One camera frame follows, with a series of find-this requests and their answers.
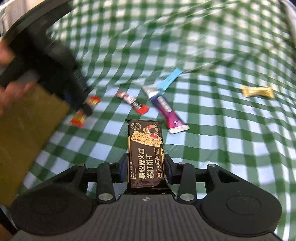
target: red and white candy wrapper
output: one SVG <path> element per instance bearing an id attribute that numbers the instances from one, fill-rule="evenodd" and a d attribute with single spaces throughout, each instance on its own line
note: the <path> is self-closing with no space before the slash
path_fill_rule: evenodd
<path id="1" fill-rule="evenodd" d="M 148 106 L 139 103 L 135 97 L 130 96 L 125 91 L 119 91 L 115 95 L 123 99 L 126 103 L 130 104 L 140 115 L 145 114 L 149 110 Z"/>

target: snack package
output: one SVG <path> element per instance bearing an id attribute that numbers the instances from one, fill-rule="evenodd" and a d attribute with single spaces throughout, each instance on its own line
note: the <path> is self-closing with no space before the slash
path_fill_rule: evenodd
<path id="1" fill-rule="evenodd" d="M 96 97 L 96 96 L 90 96 L 86 100 L 87 104 L 92 109 L 94 109 L 100 101 L 101 101 L 101 98 Z M 78 127 L 82 127 L 85 120 L 86 120 L 86 118 L 87 118 L 87 115 L 84 113 L 84 111 L 83 110 L 78 110 L 76 112 L 76 114 L 73 116 L 73 118 L 70 120 L 70 124 L 73 124 L 73 125 L 78 126 Z"/>
<path id="2" fill-rule="evenodd" d="M 262 95 L 274 98 L 274 94 L 271 87 L 247 87 L 245 85 L 241 85 L 241 89 L 244 97 Z"/>
<path id="3" fill-rule="evenodd" d="M 161 122 L 128 123 L 128 186 L 126 193 L 170 193 L 165 180 Z"/>
<path id="4" fill-rule="evenodd" d="M 119 91 L 115 95 L 130 104 L 140 115 L 145 114 L 149 110 L 148 106 L 139 103 L 135 97 L 130 96 L 125 91 Z"/>

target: purple tube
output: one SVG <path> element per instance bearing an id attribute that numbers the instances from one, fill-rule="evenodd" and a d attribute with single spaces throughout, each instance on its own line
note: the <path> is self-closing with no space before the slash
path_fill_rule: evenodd
<path id="1" fill-rule="evenodd" d="M 175 134 L 190 129 L 190 127 L 177 116 L 168 101 L 155 86 L 146 85 L 142 87 L 142 90 L 148 96 L 151 103 L 164 116 L 169 133 Z"/>

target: green and white checkered tablecloth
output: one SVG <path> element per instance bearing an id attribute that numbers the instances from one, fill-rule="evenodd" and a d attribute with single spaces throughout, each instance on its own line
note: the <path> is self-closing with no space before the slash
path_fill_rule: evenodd
<path id="1" fill-rule="evenodd" d="M 296 94 L 293 44 L 278 0 L 74 0 L 56 22 L 102 101 L 83 128 L 69 115 L 40 152 L 20 192 L 77 163 L 97 167 L 127 151 L 126 118 L 162 120 L 141 86 L 184 70 L 165 92 L 190 130 L 169 134 L 165 153 L 198 168 L 216 163 L 276 196 L 276 229 L 296 234 Z M 275 99 L 245 98 L 240 85 L 272 86 Z M 139 116 L 114 94 L 125 90 L 150 111 Z M 205 195 L 203 183 L 198 197 Z M 93 195 L 95 184 L 88 188 Z"/>

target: brown cardboard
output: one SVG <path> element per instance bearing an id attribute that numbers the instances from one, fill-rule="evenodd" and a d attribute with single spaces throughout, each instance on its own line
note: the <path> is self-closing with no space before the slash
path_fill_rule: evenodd
<path id="1" fill-rule="evenodd" d="M 69 106 L 38 86 L 0 116 L 0 203 L 10 206 L 40 149 Z"/>

